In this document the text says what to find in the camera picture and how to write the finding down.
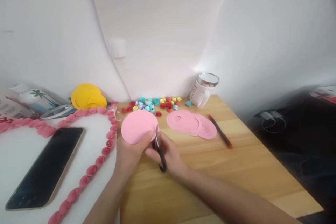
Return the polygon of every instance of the wall switch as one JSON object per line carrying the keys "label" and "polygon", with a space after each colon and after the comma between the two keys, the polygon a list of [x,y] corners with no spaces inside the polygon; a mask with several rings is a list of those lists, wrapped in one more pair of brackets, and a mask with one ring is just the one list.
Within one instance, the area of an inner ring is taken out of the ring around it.
{"label": "wall switch", "polygon": [[112,58],[126,57],[126,40],[121,38],[111,39],[108,49]]}

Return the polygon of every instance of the red marker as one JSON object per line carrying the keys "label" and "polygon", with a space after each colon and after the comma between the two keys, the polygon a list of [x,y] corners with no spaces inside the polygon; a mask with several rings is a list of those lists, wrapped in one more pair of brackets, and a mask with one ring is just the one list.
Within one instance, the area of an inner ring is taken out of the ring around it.
{"label": "red marker", "polygon": [[220,129],[220,127],[218,126],[218,124],[216,123],[215,119],[209,114],[209,118],[210,121],[212,121],[214,123],[214,125],[216,126],[217,131],[219,132],[219,134],[222,136],[222,138],[224,139],[224,142],[227,144],[227,146],[229,147],[229,149],[233,149],[233,145],[232,143],[229,141],[229,139],[226,137],[226,135],[223,133],[223,131]]}

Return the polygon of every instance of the phone screen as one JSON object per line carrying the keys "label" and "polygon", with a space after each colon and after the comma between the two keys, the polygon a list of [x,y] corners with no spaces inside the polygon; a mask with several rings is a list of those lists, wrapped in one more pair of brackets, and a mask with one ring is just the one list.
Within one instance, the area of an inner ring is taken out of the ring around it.
{"label": "phone screen", "polygon": [[47,204],[83,130],[60,128],[56,131],[8,201],[7,210],[39,208]]}

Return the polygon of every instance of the bottle cap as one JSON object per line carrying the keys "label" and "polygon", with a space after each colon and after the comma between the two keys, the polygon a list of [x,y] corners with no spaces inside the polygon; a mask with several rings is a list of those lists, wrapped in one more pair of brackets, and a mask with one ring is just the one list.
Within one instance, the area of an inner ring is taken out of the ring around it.
{"label": "bottle cap", "polygon": [[23,93],[24,91],[27,91],[29,87],[23,83],[18,83],[14,86],[11,86],[9,89],[13,90],[16,93]]}

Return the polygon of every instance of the plug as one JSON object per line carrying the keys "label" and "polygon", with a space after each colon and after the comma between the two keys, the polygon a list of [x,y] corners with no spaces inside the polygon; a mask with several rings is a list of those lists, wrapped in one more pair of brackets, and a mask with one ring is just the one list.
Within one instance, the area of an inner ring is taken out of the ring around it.
{"label": "plug", "polygon": [[269,119],[274,118],[274,116],[271,115],[271,114],[270,114],[269,112],[267,112],[267,111],[261,113],[260,116],[262,116],[262,118],[264,118],[266,121],[269,120]]}
{"label": "plug", "polygon": [[280,114],[278,111],[274,110],[271,111],[271,115],[274,116],[275,118],[281,118],[283,117],[282,114]]}

